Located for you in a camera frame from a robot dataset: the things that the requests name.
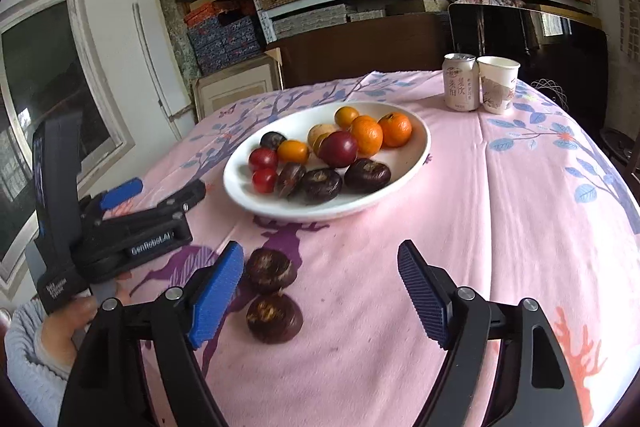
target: paper cup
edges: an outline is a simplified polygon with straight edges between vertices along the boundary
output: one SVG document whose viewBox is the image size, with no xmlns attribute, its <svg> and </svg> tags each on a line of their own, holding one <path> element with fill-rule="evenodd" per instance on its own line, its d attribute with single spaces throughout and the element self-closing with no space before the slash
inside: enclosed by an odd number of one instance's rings
<svg viewBox="0 0 640 427">
<path fill-rule="evenodd" d="M 477 62 L 482 85 L 482 105 L 494 114 L 510 112 L 520 64 L 503 57 L 479 57 Z"/>
</svg>

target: person's sleeve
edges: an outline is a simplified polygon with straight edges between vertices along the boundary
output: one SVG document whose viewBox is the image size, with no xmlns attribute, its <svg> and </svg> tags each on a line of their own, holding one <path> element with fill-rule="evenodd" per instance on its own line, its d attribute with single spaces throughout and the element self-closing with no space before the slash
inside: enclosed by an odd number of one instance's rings
<svg viewBox="0 0 640 427">
<path fill-rule="evenodd" d="M 43 427 L 56 427 L 66 380 L 38 357 L 38 330 L 45 317 L 38 299 L 19 307 L 4 338 L 4 347 L 7 376 L 15 390 Z"/>
</svg>

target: white can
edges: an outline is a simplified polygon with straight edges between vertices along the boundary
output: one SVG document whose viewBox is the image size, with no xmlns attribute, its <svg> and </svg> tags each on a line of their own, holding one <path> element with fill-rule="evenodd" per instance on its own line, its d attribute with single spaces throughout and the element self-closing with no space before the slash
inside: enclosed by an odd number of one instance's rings
<svg viewBox="0 0 640 427">
<path fill-rule="evenodd" d="M 480 107 L 478 65 L 473 55 L 450 53 L 442 64 L 444 102 L 456 111 L 473 111 Z"/>
</svg>

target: white plate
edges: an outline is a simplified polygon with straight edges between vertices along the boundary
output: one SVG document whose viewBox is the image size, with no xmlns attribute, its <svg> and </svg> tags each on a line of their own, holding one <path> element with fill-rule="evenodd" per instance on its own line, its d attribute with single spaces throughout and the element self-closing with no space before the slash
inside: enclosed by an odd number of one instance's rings
<svg viewBox="0 0 640 427">
<path fill-rule="evenodd" d="M 288 139 L 306 143 L 306 135 L 319 123 L 333 123 L 335 112 L 345 105 L 356 108 L 360 114 L 368 114 L 379 120 L 387 113 L 400 112 L 409 117 L 413 132 L 409 142 L 398 149 L 383 149 L 373 159 L 385 163 L 391 169 L 391 182 L 372 194 L 350 194 L 346 190 L 331 201 L 307 205 L 273 194 L 258 194 L 251 183 L 252 173 L 247 164 L 251 152 L 260 147 L 260 138 L 268 131 L 277 131 Z M 244 140 L 229 158 L 225 166 L 223 182 L 226 193 L 245 210 L 259 216 L 283 221 L 309 223 L 327 221 L 364 210 L 398 190 L 418 172 L 431 148 L 431 133 L 416 114 L 397 105 L 381 102 L 336 102 L 305 109 L 290 114 L 261 128 Z M 308 170 L 326 167 L 314 154 L 306 164 Z"/>
</svg>

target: orange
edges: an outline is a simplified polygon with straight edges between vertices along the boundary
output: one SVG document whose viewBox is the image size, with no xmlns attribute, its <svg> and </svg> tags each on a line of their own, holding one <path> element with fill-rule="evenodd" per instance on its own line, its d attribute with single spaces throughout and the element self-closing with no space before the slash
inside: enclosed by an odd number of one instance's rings
<svg viewBox="0 0 640 427">
<path fill-rule="evenodd" d="M 411 138 L 411 121 L 400 112 L 390 112 L 378 123 L 382 127 L 382 143 L 387 147 L 402 147 Z"/>
<path fill-rule="evenodd" d="M 373 156 L 382 147 L 382 127 L 370 116 L 359 116 L 349 127 L 349 132 L 358 142 L 359 156 Z"/>
<path fill-rule="evenodd" d="M 284 140 L 278 147 L 278 159 L 281 162 L 295 162 L 304 165 L 309 160 L 309 147 L 298 140 Z"/>
<path fill-rule="evenodd" d="M 335 112 L 334 120 L 335 123 L 340 126 L 340 129 L 348 129 L 351 122 L 359 116 L 360 114 L 357 109 L 345 105 Z"/>
<path fill-rule="evenodd" d="M 320 150 L 320 144 L 322 143 L 322 140 L 324 140 L 330 134 L 331 134 L 330 132 L 326 132 L 326 133 L 321 134 L 320 136 L 318 136 L 318 138 L 316 138 L 316 141 L 314 142 L 313 146 L 311 147 L 311 149 L 314 150 L 314 154 L 316 156 L 318 156 L 318 151 Z"/>
</svg>

